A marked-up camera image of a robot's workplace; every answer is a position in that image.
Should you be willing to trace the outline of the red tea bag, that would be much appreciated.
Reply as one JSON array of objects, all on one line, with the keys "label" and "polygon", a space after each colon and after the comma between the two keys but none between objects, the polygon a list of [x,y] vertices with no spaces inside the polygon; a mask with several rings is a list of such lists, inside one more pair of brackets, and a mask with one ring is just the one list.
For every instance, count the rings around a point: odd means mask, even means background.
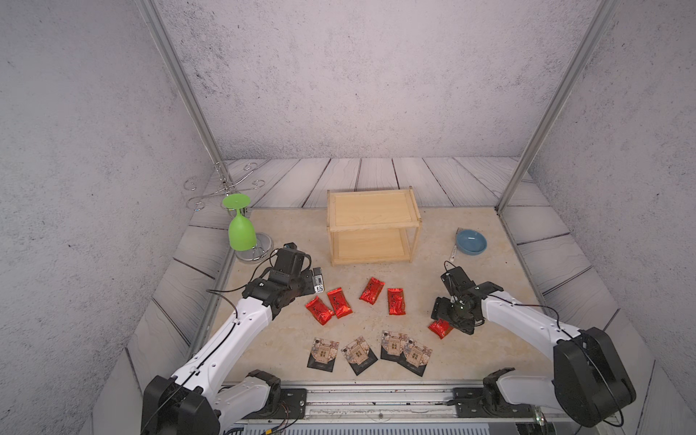
[{"label": "red tea bag", "polygon": [[315,297],[313,300],[308,302],[306,304],[306,309],[313,315],[314,319],[317,320],[321,326],[325,326],[335,315],[333,310],[329,308],[319,297]]},{"label": "red tea bag", "polygon": [[381,280],[371,277],[359,299],[369,303],[370,305],[374,305],[379,298],[380,293],[382,293],[384,285],[385,283]]},{"label": "red tea bag", "polygon": [[342,288],[337,288],[327,293],[327,297],[337,318],[351,315],[353,309],[349,305]]},{"label": "red tea bag", "polygon": [[388,289],[389,315],[405,315],[405,296],[402,288]]},{"label": "red tea bag", "polygon": [[429,329],[442,340],[453,330],[453,327],[449,322],[440,319],[432,322]]}]

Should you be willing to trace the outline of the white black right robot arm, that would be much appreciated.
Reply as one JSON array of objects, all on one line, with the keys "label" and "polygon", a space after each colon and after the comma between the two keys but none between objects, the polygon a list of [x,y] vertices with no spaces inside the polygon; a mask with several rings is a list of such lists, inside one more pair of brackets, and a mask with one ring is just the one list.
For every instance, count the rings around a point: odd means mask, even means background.
[{"label": "white black right robot arm", "polygon": [[459,416],[483,413],[494,418],[563,411],[573,422],[592,428],[634,403],[637,394],[611,337],[596,327],[561,322],[541,304],[523,304],[492,282],[476,284],[459,266],[445,261],[440,277],[449,295],[436,299],[431,318],[474,335],[479,326],[498,324],[524,340],[553,364],[550,377],[524,375],[506,367],[489,374],[477,393],[451,400]]}]

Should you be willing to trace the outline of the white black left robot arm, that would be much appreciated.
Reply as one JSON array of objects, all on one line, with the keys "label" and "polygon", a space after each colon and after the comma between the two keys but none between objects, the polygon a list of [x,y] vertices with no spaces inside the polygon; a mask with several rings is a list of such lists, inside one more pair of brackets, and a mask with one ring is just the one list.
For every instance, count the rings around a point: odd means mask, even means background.
[{"label": "white black left robot arm", "polygon": [[141,433],[224,434],[255,414],[278,413],[281,381],[255,370],[238,384],[224,382],[255,338],[295,299],[321,290],[323,278],[310,255],[288,243],[241,286],[233,312],[210,340],[169,377],[155,376],[143,393]]}]

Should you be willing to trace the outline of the black floral tea bag rightmost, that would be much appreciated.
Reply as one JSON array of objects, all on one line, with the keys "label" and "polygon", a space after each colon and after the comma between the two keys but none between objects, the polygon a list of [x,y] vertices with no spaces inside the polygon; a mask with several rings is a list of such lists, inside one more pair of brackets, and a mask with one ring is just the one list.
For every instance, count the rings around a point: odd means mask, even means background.
[{"label": "black floral tea bag rightmost", "polygon": [[402,346],[398,364],[408,371],[423,377],[431,356],[431,348],[413,339],[408,339]]}]

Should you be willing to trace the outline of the black floral tea bag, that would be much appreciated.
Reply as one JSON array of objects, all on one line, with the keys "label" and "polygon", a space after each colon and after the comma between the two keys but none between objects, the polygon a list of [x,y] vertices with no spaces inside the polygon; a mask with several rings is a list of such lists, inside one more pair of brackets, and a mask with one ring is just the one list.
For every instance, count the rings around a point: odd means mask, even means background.
[{"label": "black floral tea bag", "polygon": [[413,339],[408,339],[402,346],[398,364],[408,371],[423,377],[431,356],[431,348]]},{"label": "black floral tea bag", "polygon": [[403,348],[409,340],[405,333],[395,333],[383,331],[381,336],[381,355],[382,360],[399,362],[403,356]]},{"label": "black floral tea bag", "polygon": [[341,352],[355,375],[360,375],[378,361],[372,348],[362,336],[344,346]]},{"label": "black floral tea bag", "polygon": [[331,373],[335,367],[339,342],[317,338],[313,340],[307,367]]}]

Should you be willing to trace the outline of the black floral tea bag leftmost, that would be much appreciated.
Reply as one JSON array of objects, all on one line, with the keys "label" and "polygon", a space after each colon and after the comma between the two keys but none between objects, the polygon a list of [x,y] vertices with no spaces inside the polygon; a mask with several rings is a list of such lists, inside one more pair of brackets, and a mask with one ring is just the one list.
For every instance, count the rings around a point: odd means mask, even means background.
[{"label": "black floral tea bag leftmost", "polygon": [[335,367],[339,342],[317,338],[313,340],[307,367],[331,373]]}]

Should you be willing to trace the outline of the wooden two-tier shelf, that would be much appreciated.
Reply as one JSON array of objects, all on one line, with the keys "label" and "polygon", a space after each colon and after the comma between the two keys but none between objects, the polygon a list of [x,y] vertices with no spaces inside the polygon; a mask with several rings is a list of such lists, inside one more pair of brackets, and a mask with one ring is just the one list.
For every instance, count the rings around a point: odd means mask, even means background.
[{"label": "wooden two-tier shelf", "polygon": [[412,188],[327,193],[334,266],[411,262],[422,231]]}]

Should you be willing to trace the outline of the green plastic wine glass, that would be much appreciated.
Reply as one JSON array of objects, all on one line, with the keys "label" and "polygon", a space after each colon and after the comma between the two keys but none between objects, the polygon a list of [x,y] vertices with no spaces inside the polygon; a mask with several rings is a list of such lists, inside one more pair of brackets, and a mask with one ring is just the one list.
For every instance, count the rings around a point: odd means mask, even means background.
[{"label": "green plastic wine glass", "polygon": [[228,195],[222,201],[224,208],[236,212],[228,226],[229,244],[235,251],[248,251],[257,246],[255,228],[244,214],[250,203],[250,197],[241,193]]}]

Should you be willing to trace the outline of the blue ceramic bowl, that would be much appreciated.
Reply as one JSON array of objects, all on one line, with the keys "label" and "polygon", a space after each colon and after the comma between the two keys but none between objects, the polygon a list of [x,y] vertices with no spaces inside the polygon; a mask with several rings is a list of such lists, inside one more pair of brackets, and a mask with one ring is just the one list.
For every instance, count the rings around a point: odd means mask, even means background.
[{"label": "blue ceramic bowl", "polygon": [[463,254],[477,256],[487,249],[488,241],[476,230],[462,229],[456,235],[456,247]]}]

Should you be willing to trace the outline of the white handled fork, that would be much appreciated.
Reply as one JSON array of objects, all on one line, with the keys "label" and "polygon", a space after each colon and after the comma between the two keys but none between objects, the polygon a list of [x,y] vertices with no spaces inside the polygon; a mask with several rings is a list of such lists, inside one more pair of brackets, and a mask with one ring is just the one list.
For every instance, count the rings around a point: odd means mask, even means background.
[{"label": "white handled fork", "polygon": [[458,249],[458,235],[460,234],[460,232],[462,232],[462,230],[463,230],[463,228],[457,228],[457,230],[455,232],[454,245],[453,245],[453,248],[451,250],[451,254],[449,255],[449,260],[448,260],[451,263],[454,263],[456,255],[459,251],[459,249]]}]

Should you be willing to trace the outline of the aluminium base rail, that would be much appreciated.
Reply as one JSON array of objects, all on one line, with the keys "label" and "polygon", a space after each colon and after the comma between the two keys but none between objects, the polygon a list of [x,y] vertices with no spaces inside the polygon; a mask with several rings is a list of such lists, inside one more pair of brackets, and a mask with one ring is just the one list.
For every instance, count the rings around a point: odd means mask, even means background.
[{"label": "aluminium base rail", "polygon": [[455,388],[444,399],[440,391],[377,388],[374,391],[284,389],[272,375],[255,371],[230,388],[208,388],[196,380],[155,377],[143,396],[144,434],[223,434],[250,419],[302,420],[309,414],[353,418],[404,414],[407,409],[448,406],[469,419],[531,418],[538,408],[563,411],[575,423],[591,428],[622,406],[604,385],[595,391],[581,385],[564,388],[546,378],[516,376],[500,370],[480,387]]}]

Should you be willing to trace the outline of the left aluminium frame post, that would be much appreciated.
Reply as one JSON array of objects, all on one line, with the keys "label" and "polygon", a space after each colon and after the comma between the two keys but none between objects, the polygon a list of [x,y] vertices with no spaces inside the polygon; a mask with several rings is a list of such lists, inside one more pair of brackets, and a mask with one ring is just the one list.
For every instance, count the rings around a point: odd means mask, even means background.
[{"label": "left aluminium frame post", "polygon": [[213,136],[212,130],[208,125],[199,102],[190,85],[190,81],[182,67],[181,60],[176,53],[174,44],[172,43],[165,23],[162,21],[160,12],[155,1],[152,0],[136,0],[135,4],[139,8],[141,15],[147,25],[150,35],[152,36],[155,45],[157,45],[159,54],[167,70],[173,79],[179,96],[184,103],[188,115],[192,119],[194,126],[199,134],[199,137],[210,156],[213,167],[219,174],[220,182],[228,184],[229,174],[227,166],[223,162],[221,151]]}]

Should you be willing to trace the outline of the aluminium frame post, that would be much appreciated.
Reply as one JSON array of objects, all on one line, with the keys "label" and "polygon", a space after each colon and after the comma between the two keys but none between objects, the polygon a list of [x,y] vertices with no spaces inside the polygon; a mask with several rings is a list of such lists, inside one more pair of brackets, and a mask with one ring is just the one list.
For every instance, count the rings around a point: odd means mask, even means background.
[{"label": "aluminium frame post", "polygon": [[152,36],[155,45],[157,45],[159,54],[167,70],[173,79],[179,96],[184,103],[188,115],[192,119],[194,126],[199,134],[199,137],[210,156],[213,167],[219,174],[220,182],[228,184],[229,174],[227,166],[223,162],[221,151],[213,136],[212,130],[208,125],[199,102],[190,85],[190,81],[182,67],[181,60],[176,53],[174,44],[172,43],[165,23],[162,21],[160,12],[155,1],[152,0],[136,0],[135,4],[139,8],[141,15],[147,25],[150,35]]},{"label": "aluminium frame post", "polygon": [[618,5],[620,5],[620,1],[618,0],[603,0],[599,2],[596,13],[590,21],[585,35],[583,36],[569,64],[567,65],[567,69],[565,69],[553,97],[547,105],[547,108],[541,117],[538,126],[529,139],[527,146],[523,150],[518,160],[518,165],[513,171],[510,181],[495,207],[499,217],[503,215],[505,208],[511,204],[511,201],[518,190],[518,186],[520,183],[522,183],[525,173],[531,167],[534,159],[536,159],[536,156],[538,156],[538,152],[544,145],[544,142],[547,139],[549,132],[551,132],[556,119],[558,116],[560,116],[560,113],[562,112],[569,96],[572,94],[573,87],[589,63],[593,52],[600,43],[606,29],[612,22]]}]

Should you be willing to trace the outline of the right aluminium frame post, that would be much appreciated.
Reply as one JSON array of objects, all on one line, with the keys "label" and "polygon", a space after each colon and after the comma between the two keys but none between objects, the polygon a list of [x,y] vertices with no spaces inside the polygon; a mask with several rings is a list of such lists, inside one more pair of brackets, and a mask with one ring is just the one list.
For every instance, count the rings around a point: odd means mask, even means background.
[{"label": "right aluminium frame post", "polygon": [[553,97],[547,105],[547,108],[541,117],[538,126],[529,139],[527,146],[523,150],[518,160],[518,165],[513,171],[510,181],[495,207],[499,217],[503,215],[505,208],[511,204],[511,201],[518,190],[518,186],[520,183],[522,183],[525,173],[531,167],[534,159],[536,159],[536,156],[538,156],[538,152],[544,145],[544,142],[547,139],[549,132],[551,132],[556,119],[558,116],[560,116],[560,113],[562,112],[569,96],[572,94],[573,87],[589,63],[593,52],[600,43],[606,29],[612,22],[618,5],[620,5],[620,1],[618,0],[603,0],[599,2],[596,13],[590,21],[585,35],[583,36],[569,64],[567,65],[567,69],[565,69]]}]

